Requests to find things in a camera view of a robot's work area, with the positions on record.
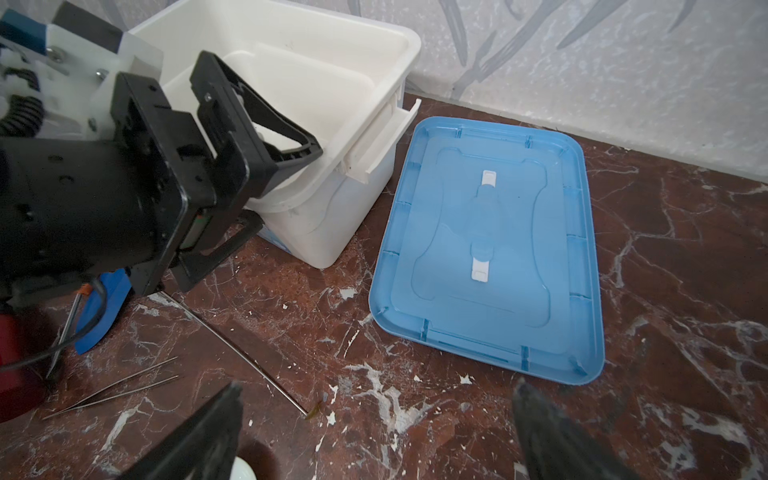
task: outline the red object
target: red object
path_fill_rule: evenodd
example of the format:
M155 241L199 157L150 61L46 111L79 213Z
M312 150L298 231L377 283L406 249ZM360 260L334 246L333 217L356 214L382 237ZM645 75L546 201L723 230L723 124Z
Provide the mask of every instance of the red object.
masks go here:
M0 314L0 365L22 359L22 333L16 319ZM45 399L45 385L28 367L0 372L0 422L29 412Z

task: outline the white plastic container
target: white plastic container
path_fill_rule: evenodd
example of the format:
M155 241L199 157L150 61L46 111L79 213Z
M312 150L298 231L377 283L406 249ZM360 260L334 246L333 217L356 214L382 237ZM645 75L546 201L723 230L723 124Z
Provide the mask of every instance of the white plastic container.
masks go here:
M247 207L264 219L265 238L332 265L392 176L395 145L419 109L400 108L419 36L280 0L180 0L131 33L164 52L160 83L173 108L196 112L189 77L208 50L317 137L323 156Z

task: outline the container handle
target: container handle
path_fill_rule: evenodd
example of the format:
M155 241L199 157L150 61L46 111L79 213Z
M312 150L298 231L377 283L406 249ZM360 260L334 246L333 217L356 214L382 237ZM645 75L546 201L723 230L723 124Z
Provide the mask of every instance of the container handle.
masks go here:
M373 141L370 148L360 157L360 159L350 165L345 172L347 177L354 178L361 184L368 184L371 173L382 163L384 157L393 145L397 144L400 137L406 132L408 126L413 122L416 114L419 113L419 107L422 101L420 98L411 107L410 111L402 108L395 108L392 118L382 129L382 133Z

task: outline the gray patterned wallpaper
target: gray patterned wallpaper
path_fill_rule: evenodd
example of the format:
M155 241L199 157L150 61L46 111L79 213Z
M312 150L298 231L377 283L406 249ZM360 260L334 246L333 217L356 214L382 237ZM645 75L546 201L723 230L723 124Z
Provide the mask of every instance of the gray patterned wallpaper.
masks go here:
M50 21L59 0L0 0ZM300 0L409 27L411 91L768 180L765 0ZM74 0L131 28L173 0Z

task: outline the white clip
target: white clip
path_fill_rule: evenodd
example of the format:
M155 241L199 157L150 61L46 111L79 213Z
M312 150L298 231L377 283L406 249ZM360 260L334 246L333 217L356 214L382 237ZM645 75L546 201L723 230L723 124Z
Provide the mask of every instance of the white clip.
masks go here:
M491 187L496 187L496 172L493 170L483 170L481 185L490 185Z
M488 282L488 268L490 267L491 262L481 262L480 260L476 258L472 258L472 279L477 280L479 282L487 283Z

